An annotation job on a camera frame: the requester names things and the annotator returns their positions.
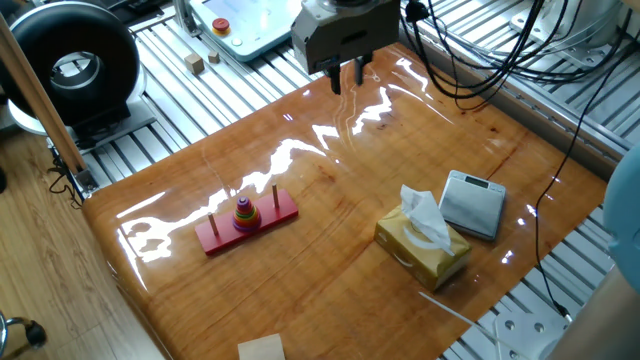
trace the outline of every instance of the wooden pole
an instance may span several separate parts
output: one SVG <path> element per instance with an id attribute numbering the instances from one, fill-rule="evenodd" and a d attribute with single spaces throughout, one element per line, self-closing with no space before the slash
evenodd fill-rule
<path id="1" fill-rule="evenodd" d="M 273 205 L 277 209 L 280 207 L 280 203 L 278 202 L 278 186 L 276 186 L 276 184 L 271 185 L 271 191 L 273 191 Z"/>
<path id="2" fill-rule="evenodd" d="M 216 221 L 213 219 L 213 214 L 209 213 L 209 223 L 211 224 L 211 228 L 213 229 L 213 235 L 218 235 L 218 227 L 216 226 Z"/>
<path id="3" fill-rule="evenodd" d="M 22 95 L 36 114 L 36 117 L 44 126 L 47 135 L 53 141 L 60 153 L 62 161 L 69 167 L 73 174 L 87 168 L 78 148 L 71 140 L 71 136 L 64 127 L 60 115 L 53 107 L 51 99 L 38 81 L 27 57 L 22 52 L 20 45 L 13 37 L 7 22 L 0 15 L 0 61 L 13 77 L 20 88 Z"/>

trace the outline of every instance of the red button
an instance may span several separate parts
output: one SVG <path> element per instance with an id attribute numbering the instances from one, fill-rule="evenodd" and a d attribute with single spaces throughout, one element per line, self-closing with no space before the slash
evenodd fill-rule
<path id="1" fill-rule="evenodd" d="M 213 28 L 220 32 L 227 31 L 229 28 L 229 21 L 225 18 L 217 18 L 213 20 Z"/>

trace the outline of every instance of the white wire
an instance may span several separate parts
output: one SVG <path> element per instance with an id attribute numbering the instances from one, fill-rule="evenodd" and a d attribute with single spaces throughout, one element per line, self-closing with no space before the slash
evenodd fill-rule
<path id="1" fill-rule="evenodd" d="M 482 332 L 483 334 L 485 334 L 486 336 L 488 336 L 489 338 L 493 339 L 495 342 L 498 342 L 504 346 L 506 346 L 507 348 L 509 348 L 509 350 L 515 351 L 519 356 L 523 357 L 525 360 L 531 360 L 528 357 L 526 357 L 524 355 L 524 353 L 518 349 L 516 349 L 515 347 L 507 344 L 506 342 L 500 340 L 498 337 L 496 337 L 494 334 L 492 334 L 491 332 L 487 331 L 485 328 L 483 328 L 482 326 L 474 323 L 473 321 L 467 319 L 466 317 L 460 315 L 459 313 L 455 312 L 454 310 L 448 308 L 446 305 L 440 303 L 438 300 L 432 298 L 431 296 L 423 293 L 423 292 L 418 292 L 418 294 L 420 294 L 423 298 L 431 301 L 432 303 L 438 305 L 438 307 L 440 307 L 442 310 L 446 310 L 449 314 L 457 317 L 458 319 L 464 321 L 465 323 L 475 327 L 476 329 L 478 329 L 480 332 Z"/>

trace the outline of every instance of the black cable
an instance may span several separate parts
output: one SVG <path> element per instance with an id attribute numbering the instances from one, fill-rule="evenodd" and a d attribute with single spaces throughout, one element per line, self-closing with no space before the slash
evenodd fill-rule
<path id="1" fill-rule="evenodd" d="M 51 186 L 49 186 L 49 192 L 52 194 L 64 194 L 65 192 L 69 192 L 69 200 L 71 201 L 71 207 L 74 210 L 82 209 L 82 204 L 80 203 L 80 201 L 78 201 L 76 190 L 74 187 L 69 187 L 69 185 L 64 184 L 64 187 L 62 188 L 62 190 L 53 189 L 58 184 L 58 182 L 60 182 L 62 178 L 67 177 L 67 174 L 69 172 L 69 169 L 66 167 L 66 165 L 62 163 L 62 160 L 60 160 L 60 158 L 55 156 L 53 158 L 53 166 L 54 167 L 47 170 L 47 173 L 55 172 L 60 174 L 60 176 L 58 176 L 58 178 L 51 184 Z"/>
<path id="2" fill-rule="evenodd" d="M 416 39 L 419 39 L 419 32 L 418 32 L 418 27 L 416 26 L 416 24 L 414 24 L 414 28 L 413 28 L 414 32 L 416 33 Z M 426 57 L 426 53 L 424 50 L 424 47 L 422 46 L 422 42 L 420 42 L 420 48 L 421 48 L 421 52 L 423 54 L 424 57 Z M 472 111 L 475 109 L 478 109 L 482 106 L 484 106 L 486 103 L 488 103 L 496 94 L 498 94 L 498 92 L 502 89 L 502 87 L 504 86 L 504 83 L 507 81 L 507 78 L 509 77 L 509 73 L 507 73 L 501 80 L 500 80 L 500 84 L 495 88 L 495 90 L 493 91 L 493 93 L 489 96 L 487 96 L 486 98 L 483 98 L 482 102 L 480 104 L 477 104 L 475 106 L 472 107 L 462 107 L 460 105 L 460 103 L 458 102 L 458 91 L 461 88 L 461 86 L 459 85 L 459 81 L 458 81 L 458 72 L 456 71 L 456 65 L 455 65 L 455 60 L 453 58 L 453 56 L 451 57 L 451 67 L 453 68 L 453 78 L 455 79 L 456 83 L 455 84 L 451 84 L 448 80 L 444 79 L 445 82 L 447 82 L 448 84 L 450 84 L 451 86 L 455 86 L 456 92 L 455 95 L 456 97 L 454 98 L 454 101 L 456 103 L 456 106 L 460 109 L 460 110 L 464 110 L 464 111 Z"/>
<path id="3" fill-rule="evenodd" d="M 638 31 L 638 33 L 636 34 L 636 37 L 634 38 L 634 40 L 637 41 L 639 36 L 640 36 L 640 31 Z M 536 236 L 536 260 L 538 262 L 538 268 L 540 269 L 540 272 L 542 273 L 542 279 L 544 280 L 544 284 L 545 284 L 545 286 L 547 288 L 547 292 L 549 293 L 549 298 L 551 299 L 551 302 L 556 307 L 556 309 L 558 309 L 558 312 L 560 312 L 560 315 L 562 315 L 563 317 L 567 316 L 569 314 L 569 312 L 567 311 L 567 309 L 564 306 L 560 305 L 553 298 L 553 295 L 551 294 L 551 289 L 549 288 L 549 282 L 547 280 L 547 275 L 546 275 L 544 269 L 542 268 L 542 263 L 540 262 L 540 246 L 539 246 L 539 242 L 540 242 L 540 238 L 539 238 L 539 235 L 540 235 L 540 231 L 539 231 L 540 203 L 542 202 L 542 199 L 547 194 L 547 192 L 549 192 L 549 190 L 551 189 L 553 184 L 556 182 L 556 180 L 558 179 L 558 176 L 560 175 L 560 172 L 564 168 L 564 165 L 567 163 L 567 160 L 569 159 L 571 151 L 573 150 L 573 147 L 574 147 L 574 145 L 576 143 L 576 140 L 578 139 L 578 132 L 580 132 L 580 128 L 582 126 L 582 122 L 584 121 L 585 116 L 589 113 L 589 108 L 591 107 L 591 104 L 598 97 L 598 94 L 600 94 L 600 91 L 602 91 L 602 89 L 604 88 L 604 85 L 607 83 L 607 80 L 609 80 L 609 77 L 611 77 L 611 75 L 613 74 L 614 70 L 620 64 L 622 64 L 627 58 L 629 58 L 633 54 L 634 50 L 637 49 L 637 44 L 635 44 L 635 41 L 634 41 L 634 46 L 630 46 L 629 48 L 627 48 L 627 50 L 625 51 L 625 54 L 618 61 L 616 61 L 616 63 L 613 64 L 613 66 L 611 66 L 611 68 L 607 71 L 607 74 L 602 79 L 602 82 L 600 83 L 600 85 L 596 89 L 596 92 L 593 94 L 593 96 L 591 96 L 591 99 L 589 99 L 589 102 L 587 103 L 587 106 L 584 108 L 584 110 L 582 111 L 582 114 L 580 115 L 580 118 L 578 119 L 578 124 L 576 126 L 576 131 L 573 134 L 573 138 L 571 139 L 571 143 L 569 144 L 569 148 L 567 149 L 567 152 L 565 153 L 564 158 L 562 159 L 562 162 L 560 163 L 560 166 L 558 167 L 558 170 L 556 170 L 556 173 L 555 173 L 555 175 L 553 175 L 553 178 L 549 182 L 549 185 L 547 185 L 547 187 L 544 189 L 542 194 L 540 194 L 540 197 L 538 198 L 538 201 L 536 201 L 536 207 L 535 207 L 535 211 L 536 211 L 536 213 L 535 213 L 535 218 L 536 218 L 536 220 L 535 220 L 536 221 L 536 233 L 535 233 L 535 236 Z"/>
<path id="4" fill-rule="evenodd" d="M 566 2 L 563 3 L 563 10 L 561 12 L 561 15 L 564 15 L 564 13 L 566 11 L 565 5 L 566 5 Z M 577 14 L 578 13 L 576 12 L 574 14 L 574 16 L 573 16 L 570 29 L 573 29 L 573 27 L 575 26 L 575 22 L 576 22 L 576 19 L 577 19 L 577 16 L 578 16 Z M 526 67 L 522 67 L 522 66 L 519 65 L 519 64 L 522 64 L 524 61 L 527 61 L 529 58 L 533 57 L 534 55 L 535 56 L 539 56 L 539 57 L 545 56 L 546 54 L 541 51 L 545 47 L 545 45 L 543 44 L 543 46 L 537 48 L 536 50 L 534 50 L 534 51 L 532 51 L 530 53 L 528 53 L 525 57 L 522 57 L 519 60 L 517 60 L 516 63 L 515 63 L 516 65 L 512 66 L 511 70 L 509 71 L 509 75 L 513 74 L 513 75 L 516 75 L 516 76 L 519 76 L 519 77 L 522 77 L 522 78 L 525 78 L 525 79 L 528 79 L 528 80 L 537 81 L 537 82 L 540 82 L 540 83 L 550 83 L 550 84 L 565 84 L 565 83 L 568 83 L 568 82 L 575 82 L 575 81 L 577 81 L 579 79 L 582 79 L 585 76 L 591 74 L 592 72 L 600 69 L 606 62 L 608 62 L 615 55 L 616 51 L 618 50 L 618 48 L 619 48 L 619 46 L 620 46 L 620 44 L 622 42 L 623 35 L 626 33 L 626 29 L 628 28 L 630 15 L 631 15 L 631 12 L 629 12 L 627 14 L 627 19 L 625 19 L 625 24 L 622 27 L 624 31 L 622 31 L 620 33 L 620 36 L 618 37 L 618 40 L 616 41 L 616 45 L 614 45 L 611 48 L 611 50 L 602 59 L 602 61 L 600 61 L 595 66 L 590 67 L 589 69 L 586 69 L 586 70 L 578 69 L 578 70 L 576 70 L 574 72 L 569 72 L 569 73 L 556 73 L 556 72 L 549 72 L 549 71 L 532 70 L 532 69 L 528 69 Z M 439 31 L 439 28 L 440 28 L 439 25 L 438 25 L 438 20 L 439 20 L 438 18 L 435 18 L 435 20 L 433 20 L 434 28 L 436 29 L 436 31 Z M 560 16 L 558 18 L 558 21 L 556 22 L 556 25 L 554 27 L 554 31 L 551 33 L 551 36 L 549 36 L 547 38 L 547 41 L 545 41 L 545 43 L 550 43 L 550 42 L 557 41 L 557 40 L 553 40 L 553 41 L 550 41 L 550 40 L 555 36 L 555 32 L 559 28 L 559 25 L 560 25 L 561 21 L 562 21 L 562 16 Z M 445 26 L 445 37 L 442 37 L 441 34 L 440 34 L 440 40 L 441 40 L 441 42 L 443 42 L 443 46 L 445 47 L 445 49 L 456 60 L 458 60 L 459 62 L 461 62 L 461 63 L 463 63 L 463 64 L 465 64 L 465 65 L 467 65 L 467 66 L 469 66 L 469 67 L 471 67 L 473 69 L 477 69 L 477 70 L 494 70 L 495 71 L 495 70 L 499 69 L 498 65 L 501 64 L 502 60 L 493 58 L 493 57 L 491 57 L 490 55 L 487 55 L 487 54 L 480 53 L 476 49 L 474 49 L 473 47 L 469 47 L 464 42 L 458 41 L 458 40 L 456 40 L 454 38 L 453 40 L 456 43 L 458 43 L 461 47 L 463 47 L 467 51 L 471 52 L 472 54 L 483 58 L 484 60 L 486 60 L 491 65 L 490 66 L 482 66 L 482 65 L 472 64 L 472 63 L 466 62 L 464 59 L 461 59 L 460 57 L 455 55 L 451 51 L 451 49 L 449 48 L 448 43 L 446 42 L 446 37 L 447 37 L 446 35 L 448 35 L 446 32 L 447 32 L 447 30 L 446 30 L 446 26 Z M 450 86 L 455 86 L 454 83 L 448 82 L 446 79 L 438 76 L 437 74 L 436 74 L 436 76 L 439 79 L 443 80 L 444 82 L 448 83 Z"/>
<path id="5" fill-rule="evenodd" d="M 580 0 L 580 2 L 578 3 L 578 6 L 576 7 L 576 12 L 573 14 L 573 19 L 571 20 L 571 25 L 569 25 L 569 30 L 567 31 L 567 33 L 564 34 L 563 37 L 556 39 L 553 42 L 562 41 L 566 39 L 569 36 L 569 34 L 571 34 L 571 31 L 573 31 L 573 27 L 576 25 L 576 21 L 578 20 L 578 14 L 580 13 L 580 8 L 582 7 L 582 1 L 583 0 Z"/>
<path id="6" fill-rule="evenodd" d="M 429 0 L 429 4 L 431 7 L 431 16 L 434 16 L 434 10 L 433 10 L 433 4 L 431 4 L 431 1 Z M 427 59 L 426 56 L 426 52 L 424 50 L 424 47 L 422 45 L 422 42 L 419 41 L 420 36 L 419 36 L 419 31 L 418 31 L 418 26 L 416 22 L 413 22 L 412 25 L 414 26 L 414 32 L 416 34 L 417 37 L 417 48 L 418 48 L 418 55 L 420 56 L 422 62 L 424 63 L 426 69 L 427 69 L 427 73 L 429 74 L 429 77 L 431 78 L 432 82 L 434 83 L 434 86 L 436 86 L 436 88 L 441 91 L 442 93 L 444 93 L 445 95 L 454 98 L 454 99 L 471 99 L 474 98 L 475 96 L 484 93 L 487 90 L 490 90 L 491 88 L 493 88 L 496 84 L 500 83 L 500 87 L 504 84 L 504 80 L 505 77 L 508 76 L 510 70 L 512 69 L 512 67 L 514 65 L 517 64 L 517 61 L 525 61 L 533 56 L 535 56 L 535 51 L 531 52 L 527 55 L 525 55 L 524 57 L 520 58 L 520 54 L 522 52 L 522 50 L 524 49 L 524 46 L 526 45 L 527 42 L 527 38 L 529 36 L 529 34 L 531 33 L 531 30 L 533 29 L 535 20 L 540 12 L 540 10 L 542 9 L 542 5 L 544 4 L 544 1 L 542 0 L 536 0 L 534 2 L 534 5 L 531 8 L 531 12 L 529 13 L 529 16 L 527 17 L 527 21 L 525 23 L 525 26 L 523 28 L 523 31 L 521 32 L 520 36 L 518 37 L 518 41 L 516 42 L 516 45 L 514 46 L 514 49 L 512 50 L 512 52 L 509 54 L 509 56 L 507 56 L 507 59 L 505 60 L 505 62 L 498 67 L 497 71 L 495 71 L 494 73 L 492 73 L 491 75 L 489 75 L 485 80 L 477 83 L 477 84 L 473 84 L 473 85 L 468 85 L 468 86 L 460 86 L 459 82 L 457 81 L 457 74 L 455 73 L 455 62 L 452 62 L 452 65 L 454 67 L 454 77 L 456 78 L 456 84 L 451 84 L 451 82 L 446 81 L 445 79 L 442 78 L 442 76 L 440 76 L 439 74 L 437 74 L 432 68 L 431 65 L 429 64 L 429 61 Z M 422 4 L 420 5 L 416 5 L 413 6 L 412 9 L 417 8 L 418 6 L 424 6 Z M 412 16 L 412 14 L 407 13 L 407 17 L 408 18 L 412 18 L 415 19 L 415 16 Z M 442 33 L 439 30 L 439 26 L 437 26 L 437 18 L 434 19 L 434 23 L 436 24 L 436 30 L 438 32 L 438 36 L 441 40 L 441 42 L 444 44 L 445 48 L 447 49 L 447 51 L 449 52 L 449 54 L 451 56 L 455 56 L 455 54 L 451 51 L 451 49 L 448 46 L 447 41 L 444 39 L 444 37 L 442 36 Z M 555 35 L 555 31 L 557 31 L 557 28 L 559 27 L 559 23 L 556 24 L 556 27 L 554 27 L 554 32 L 551 34 L 551 36 L 549 37 L 549 39 L 547 39 L 547 41 L 545 41 L 545 43 L 543 44 L 543 46 L 541 46 L 540 48 L 536 49 L 536 51 L 540 51 L 542 48 L 546 47 L 548 45 L 548 42 L 551 41 L 551 39 L 553 38 L 553 36 Z M 439 78 L 440 80 L 444 80 L 445 82 L 451 84 L 452 86 L 456 87 L 456 91 L 455 93 L 452 93 L 446 89 L 444 89 L 442 87 L 442 85 L 439 83 L 438 80 L 436 80 L 436 78 Z M 458 90 L 460 87 L 466 88 L 466 89 L 473 89 L 470 91 L 470 93 L 468 94 L 463 94 L 460 95 L 458 93 Z"/>

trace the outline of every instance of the wooden table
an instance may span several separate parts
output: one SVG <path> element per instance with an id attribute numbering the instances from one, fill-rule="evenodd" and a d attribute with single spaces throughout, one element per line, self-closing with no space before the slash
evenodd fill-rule
<path id="1" fill-rule="evenodd" d="M 456 169 L 507 188 L 498 239 L 437 298 L 478 319 L 534 266 L 533 208 L 562 154 L 492 106 L 461 111 L 394 45 L 342 96 L 318 80 L 95 193 L 84 205 L 126 297 L 177 359 L 236 359 L 237 344 L 280 333 L 287 359 L 431 359 L 467 325 L 372 241 L 402 184 L 440 198 Z M 207 258 L 194 227 L 277 182 L 293 222 Z M 570 161 L 543 203 L 546 254 L 603 198 Z M 511 252 L 506 261 L 505 255 Z"/>

